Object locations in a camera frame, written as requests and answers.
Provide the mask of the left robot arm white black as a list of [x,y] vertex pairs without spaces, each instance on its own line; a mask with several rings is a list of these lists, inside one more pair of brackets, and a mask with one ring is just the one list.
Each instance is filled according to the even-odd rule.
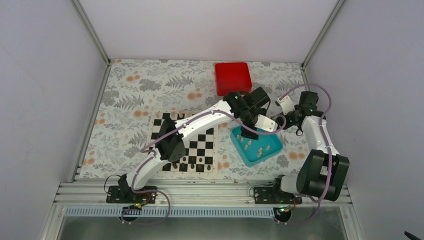
[[179,120],[166,118],[155,141],[142,150],[146,159],[138,167],[118,180],[119,198],[131,203],[139,197],[139,191],[147,181],[168,163],[186,155],[185,144],[195,135],[219,124],[237,122],[242,126],[242,136],[258,139],[259,135],[272,134],[277,123],[266,116],[264,105],[271,102],[268,94],[259,87],[247,92],[230,92],[222,100],[206,110]]

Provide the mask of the teal tray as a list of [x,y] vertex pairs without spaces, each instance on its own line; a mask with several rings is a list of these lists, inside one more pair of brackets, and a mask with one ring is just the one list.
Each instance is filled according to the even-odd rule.
[[241,126],[234,127],[230,132],[230,139],[247,167],[274,157],[283,149],[283,144],[276,134],[259,134],[258,139],[251,139],[243,137],[241,130]]

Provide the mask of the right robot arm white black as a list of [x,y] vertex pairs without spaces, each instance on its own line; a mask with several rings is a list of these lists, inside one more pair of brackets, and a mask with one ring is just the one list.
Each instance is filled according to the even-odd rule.
[[297,127],[305,135],[309,154],[298,174],[279,175],[272,183],[271,198],[278,204],[290,195],[308,196],[313,202],[336,201],[341,193],[350,166],[347,157],[340,155],[327,130],[327,111],[318,110],[316,92],[301,92],[298,104],[285,94],[276,104],[282,108],[275,121],[284,129]]

